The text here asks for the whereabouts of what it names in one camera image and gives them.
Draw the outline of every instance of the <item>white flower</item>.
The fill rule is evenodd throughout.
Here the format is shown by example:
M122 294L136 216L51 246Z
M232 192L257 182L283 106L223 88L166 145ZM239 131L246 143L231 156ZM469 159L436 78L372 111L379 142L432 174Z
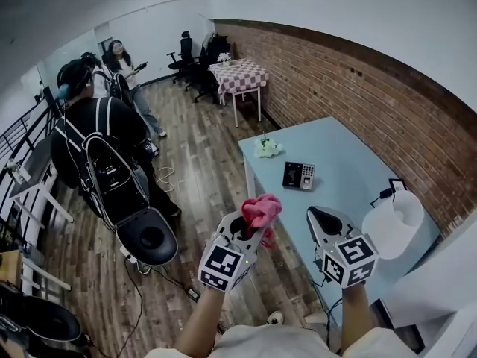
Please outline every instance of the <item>white flower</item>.
M232 60L232 56L230 55L230 53L220 53L217 59L219 63L230 60Z
M283 151L283 145L277 144L273 139L261 138L255 140L255 150L253 154L257 158L271 158Z

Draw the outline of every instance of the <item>black t-shirt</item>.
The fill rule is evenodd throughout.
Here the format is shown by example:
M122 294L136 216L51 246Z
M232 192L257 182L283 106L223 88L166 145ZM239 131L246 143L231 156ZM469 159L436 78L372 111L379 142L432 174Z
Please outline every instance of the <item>black t-shirt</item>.
M106 104L107 100L108 98L103 98L101 104ZM96 101L97 99L85 98L66 110L66 118L85 137L96 131ZM110 106L110 135L131 145L138 145L147 138L142 118L117 98L112 99ZM75 188L79 183L79 174L72 157L79 166L80 154L71 145L68 150L66 139L58 131L53 130L51 136L51 159L54 167L61 180L68 187Z

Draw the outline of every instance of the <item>small table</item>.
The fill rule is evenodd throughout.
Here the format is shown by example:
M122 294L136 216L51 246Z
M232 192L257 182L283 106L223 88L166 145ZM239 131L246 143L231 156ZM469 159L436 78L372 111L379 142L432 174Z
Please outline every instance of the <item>small table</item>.
M255 179L266 193L274 194L282 202L279 219L311 278L316 283L324 279L314 264L315 244L306 222L310 206L329 207L346 213L354 225L361 229L370 202L389 187L389 178L397 176L356 135L334 118L285 128L267 134L282 143L284 153L268 158L253 156L255 139L240 141L244 155L248 196L256 197ZM315 181L311 192L285 189L282 186L285 162L315 165ZM394 260L380 260L374 275L365 288L369 303L381 298L425 254L439 236L439 229L428 213L404 254ZM340 297L337 283L325 283L319 291L323 305L329 309ZM332 311L338 326L342 322L342 309Z
M60 213L68 222L73 222L73 217L66 212L66 210L61 207L61 205L56 201L53 195L45 188L43 184L43 178L45 176L46 170L51 163L51 137L47 136L45 139L42 139L38 142L35 149L31 152L30 157L27 159L24 164L25 170L30 174L30 180L22 184L18 184L15 180L15 184L10 192L10 199L14 200L19 207L27 214L27 216L36 222L38 226L42 229L45 226L42 222L37 219L33 213L30 212L22 203L21 196L27 192L34 191L38 189L39 193L44 196L53 207Z
M47 271L41 269L33 261L22 256L19 250L9 251L1 253L1 264L0 264L0 280L7 281L14 284L17 288L20 287L22 281L29 283L32 287L40 289L40 285L33 282L31 279L26 278L22 274L23 265L31 268L40 276L43 276L46 280L50 280L52 283L56 283L59 287L71 291L71 285L64 283L59 278L56 278L52 274L49 274Z
M209 67L218 82L218 96L225 106L225 93L232 94L233 113L236 118L236 128L239 126L237 120L236 95L242 94L242 99L246 92L257 92L259 102L259 122L262 120L262 92L261 87L267 85L270 73L252 60L242 58L232 61L230 66L216 63Z

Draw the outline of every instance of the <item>brick wall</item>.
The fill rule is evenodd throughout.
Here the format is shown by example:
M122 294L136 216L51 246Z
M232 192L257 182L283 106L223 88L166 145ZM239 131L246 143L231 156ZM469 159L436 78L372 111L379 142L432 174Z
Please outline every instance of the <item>brick wall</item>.
M238 20L215 27L236 57L270 71L264 106L278 125L340 120L405 179L443 237L477 207L477 115L441 85L327 34Z

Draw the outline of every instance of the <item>backpack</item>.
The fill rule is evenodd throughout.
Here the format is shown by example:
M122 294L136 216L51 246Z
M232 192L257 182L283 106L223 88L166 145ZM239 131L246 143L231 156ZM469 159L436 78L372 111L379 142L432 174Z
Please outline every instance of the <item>backpack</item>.
M149 206L147 176L131 152L110 135L111 98L96 101L96 132L84 136L65 116L55 128L65 139L76 166L80 195L110 229L116 230Z
M107 91L110 97L117 98L123 101L130 109L135 110L133 97L131 96L129 85L127 85L126 78L120 73L114 73L112 78L109 78L103 71L98 70L92 76L100 75L109 84Z
M110 97L123 101L131 110L136 111L133 96L129 90L129 85L127 85L126 78L124 78L122 74L114 73L113 79L106 76L106 74L102 71L97 71L92 74L93 77L95 75L100 75L110 85L110 88L107 89L110 93ZM159 156L159 149L155 146L155 144L152 143L150 139L145 140L142 143L142 147L148 153L151 159Z

